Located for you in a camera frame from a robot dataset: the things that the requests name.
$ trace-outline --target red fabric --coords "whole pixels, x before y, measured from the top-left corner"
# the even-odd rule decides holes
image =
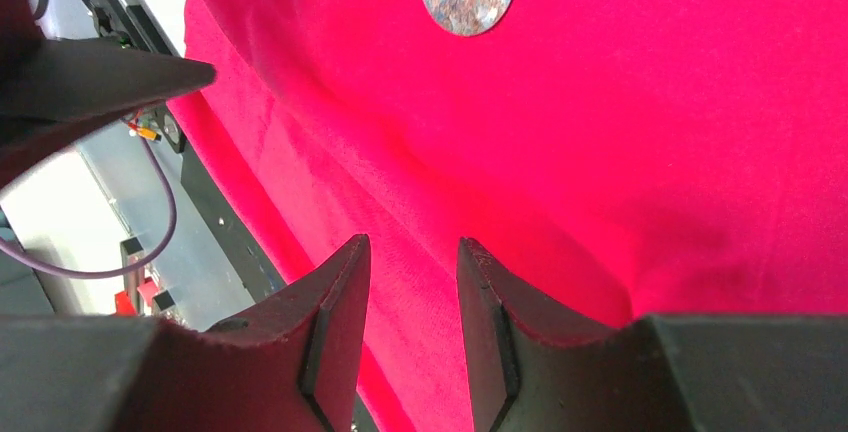
[[[360,391],[381,430],[470,430],[460,236],[557,300],[848,311],[848,0],[188,0],[215,85],[174,104],[286,280],[374,260]]]

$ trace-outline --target red velvet cloth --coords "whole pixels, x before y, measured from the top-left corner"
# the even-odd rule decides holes
[[[360,391],[470,430],[461,236],[612,325],[848,311],[848,0],[188,0],[218,81],[174,103],[286,280],[374,251]]]

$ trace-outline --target pink cloth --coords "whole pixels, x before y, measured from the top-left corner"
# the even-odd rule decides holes
[[[471,429],[461,236],[562,303],[848,311],[848,0],[188,0],[218,81],[174,103],[286,280],[373,244],[360,392]]]

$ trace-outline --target red component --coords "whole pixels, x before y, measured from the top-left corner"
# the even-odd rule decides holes
[[[130,296],[122,290],[115,294],[115,315],[136,316],[138,311],[132,306]]]
[[[138,293],[141,294],[141,298],[144,299],[144,303],[147,304],[148,307],[153,307],[153,297],[159,293],[159,286],[156,285],[153,278],[145,278],[144,283],[136,287],[136,290],[138,290]]]

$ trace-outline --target black plastic part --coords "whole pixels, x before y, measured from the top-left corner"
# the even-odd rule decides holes
[[[478,432],[848,430],[848,318],[650,316],[614,331],[476,241],[458,275]],[[513,360],[514,396],[499,385]]]
[[[118,37],[139,50],[177,56],[176,49],[141,5],[124,7],[120,0],[91,0],[91,3],[95,28],[101,37]],[[174,152],[183,153],[188,141],[168,106],[157,104],[147,108],[145,114],[156,122]]]
[[[331,368],[326,364],[335,364],[339,361],[349,360],[349,351],[344,351],[343,344],[355,340],[357,331],[344,327],[348,321],[358,323],[365,320],[365,308],[358,307],[354,302],[362,300],[362,297],[342,295],[340,292],[350,287],[354,290],[365,286],[362,282],[367,277],[356,274],[354,268],[371,269],[371,247],[367,237],[359,239],[355,248],[350,248],[352,253],[336,254],[327,262],[316,269],[316,273],[323,268],[330,270],[341,269],[339,280],[333,285],[333,289],[321,303],[321,307],[315,316],[309,345],[304,355],[303,369],[300,374],[299,388],[310,408],[327,431],[346,431],[349,423],[336,422],[331,417],[345,417],[347,413],[338,410],[340,407],[346,410],[350,404],[341,404],[335,399],[335,383],[340,379],[342,382],[356,382],[358,370],[350,369],[348,377],[340,377],[338,372],[328,374]]]
[[[183,153],[180,181],[251,297],[258,302],[285,287],[276,267],[215,185],[191,144]],[[353,418],[357,431],[377,431],[358,394]]]
[[[0,150],[0,185],[129,111],[214,78],[214,69],[200,62],[95,41],[45,41],[0,82],[0,148],[8,147]]]
[[[155,332],[152,321],[113,317],[0,321],[2,429],[111,430]]]
[[[159,312],[164,312],[171,307],[175,306],[176,302],[174,302],[174,298],[171,296],[171,293],[167,290],[163,290],[158,294],[153,296],[153,313],[158,314]]]
[[[124,267],[130,265],[127,262],[128,257],[143,251],[144,247],[141,246],[141,242],[136,237],[130,237],[121,241],[121,257],[123,258]]]

